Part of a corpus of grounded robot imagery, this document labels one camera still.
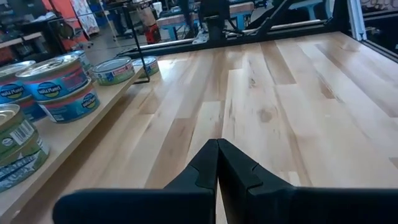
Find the metal post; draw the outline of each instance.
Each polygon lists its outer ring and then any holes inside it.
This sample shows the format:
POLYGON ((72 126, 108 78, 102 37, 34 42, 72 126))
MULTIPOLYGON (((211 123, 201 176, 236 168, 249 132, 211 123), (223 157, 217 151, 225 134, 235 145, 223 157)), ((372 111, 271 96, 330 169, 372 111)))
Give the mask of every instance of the metal post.
POLYGON ((351 24, 351 31, 354 39, 361 41, 366 40, 366 30, 363 21, 363 14, 361 3, 359 0, 347 0, 348 1, 348 14, 349 23, 351 24))
POLYGON ((134 40, 136 40, 136 45, 137 45, 138 54, 139 54, 139 56, 140 56, 140 58, 141 58, 142 66, 144 67, 144 71, 145 71, 145 74, 146 74, 146 77, 147 77, 147 80, 134 82, 133 85, 135 85, 135 84, 141 84, 141 83, 149 83, 149 82, 150 82, 150 77, 149 77, 148 72, 147 72, 147 69, 146 69, 146 65, 145 65, 145 61, 144 61, 144 56, 142 55, 142 51, 141 51, 141 48, 140 48, 140 46, 139 46, 139 42, 138 42, 136 30, 135 30, 135 28, 134 28, 134 24, 133 24, 132 21, 131 21, 131 18, 130 18, 130 14, 129 14, 129 10, 128 10, 128 8, 127 8, 127 5, 124 5, 124 6, 122 7, 122 10, 123 10, 124 18, 126 19, 126 24, 127 24, 128 27, 131 27, 132 35, 134 36, 134 40))

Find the wood grain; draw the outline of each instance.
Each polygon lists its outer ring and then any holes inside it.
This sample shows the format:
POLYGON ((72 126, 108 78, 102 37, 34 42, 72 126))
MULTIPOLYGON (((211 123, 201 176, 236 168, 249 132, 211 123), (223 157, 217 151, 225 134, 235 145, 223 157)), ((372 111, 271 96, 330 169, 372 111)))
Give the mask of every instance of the wood grain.
MULTIPOLYGON (((341 33, 159 58, 13 223, 90 187, 162 188, 209 138, 294 185, 398 187, 398 65, 341 33)), ((217 223, 226 223, 218 194, 217 223)))

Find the blue can label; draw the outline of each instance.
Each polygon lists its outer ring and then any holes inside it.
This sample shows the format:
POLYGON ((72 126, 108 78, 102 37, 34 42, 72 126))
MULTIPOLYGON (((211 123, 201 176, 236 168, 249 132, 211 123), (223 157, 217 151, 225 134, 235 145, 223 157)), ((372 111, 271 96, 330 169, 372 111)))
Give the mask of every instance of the blue can label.
POLYGON ((46 116, 43 109, 33 100, 33 98, 30 98, 30 100, 26 102, 19 103, 19 106, 31 122, 38 121, 46 116))
POLYGON ((58 123, 74 121, 84 115, 94 111, 100 105, 100 101, 94 88, 85 91, 76 97, 71 97, 65 101, 53 105, 40 105, 50 119, 58 123))
POLYGON ((79 66, 71 72, 51 77, 49 80, 26 82, 25 86, 37 101, 45 101, 73 93, 86 83, 87 77, 83 69, 79 66))
POLYGON ((0 84, 0 104, 29 96, 29 91, 25 90, 22 82, 16 80, 8 84, 0 84))

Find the shelf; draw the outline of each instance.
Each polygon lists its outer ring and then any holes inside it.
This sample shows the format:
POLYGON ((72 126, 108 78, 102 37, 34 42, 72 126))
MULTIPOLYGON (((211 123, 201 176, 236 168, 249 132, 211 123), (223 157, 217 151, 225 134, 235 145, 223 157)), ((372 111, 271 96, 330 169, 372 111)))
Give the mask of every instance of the shelf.
POLYGON ((16 212, 44 185, 134 81, 137 80, 140 75, 139 70, 142 67, 134 67, 134 69, 136 74, 128 81, 112 86, 95 85, 100 105, 88 116, 67 124, 55 124, 49 118, 44 118, 35 123, 40 137, 51 148, 49 158, 28 179, 0 194, 0 223, 9 223, 12 220, 16 212))

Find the canned food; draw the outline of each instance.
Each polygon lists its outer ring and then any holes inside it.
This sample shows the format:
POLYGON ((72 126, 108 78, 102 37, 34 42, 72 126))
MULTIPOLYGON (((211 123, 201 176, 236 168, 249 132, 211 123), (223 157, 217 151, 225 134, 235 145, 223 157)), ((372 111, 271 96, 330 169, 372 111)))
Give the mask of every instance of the canned food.
POLYGON ((80 90, 56 100, 38 101, 39 106, 56 123, 71 122, 90 114, 97 109, 100 101, 88 79, 80 90))
POLYGON ((37 63, 16 76, 37 101, 66 96, 87 83, 76 55, 62 55, 37 63))
POLYGON ((114 85, 131 78, 135 72, 129 57, 107 60, 93 68, 100 85, 114 85))
POLYGON ((12 102, 12 104, 17 104, 21 107, 22 112, 27 116, 29 121, 35 122, 44 117, 46 117, 43 109, 36 103, 32 95, 25 98, 21 98, 12 102))
MULTIPOLYGON (((148 73, 148 76, 154 75, 159 71, 159 65, 157 64, 157 60, 154 56, 148 56, 144 57, 144 62, 145 62, 145 70, 148 73)), ((141 58, 135 59, 132 62, 133 66, 142 66, 142 60, 141 58)), ((144 71, 142 71, 142 74, 139 76, 139 78, 145 78, 146 74, 144 71)))
POLYGON ((83 67, 83 71, 85 72, 85 74, 87 76, 89 76, 91 78, 91 68, 93 66, 91 65, 90 61, 88 60, 84 50, 76 50, 74 52, 70 52, 67 55, 76 55, 77 57, 79 57, 81 66, 83 67))
POLYGON ((0 104, 10 103, 30 95, 16 74, 32 66, 35 61, 15 63, 0 68, 0 104))
POLYGON ((48 145, 35 133, 17 152, 1 161, 0 192, 17 185, 39 169, 48 158, 49 150, 48 145))
POLYGON ((18 105, 0 105, 0 161, 32 138, 35 128, 18 105))

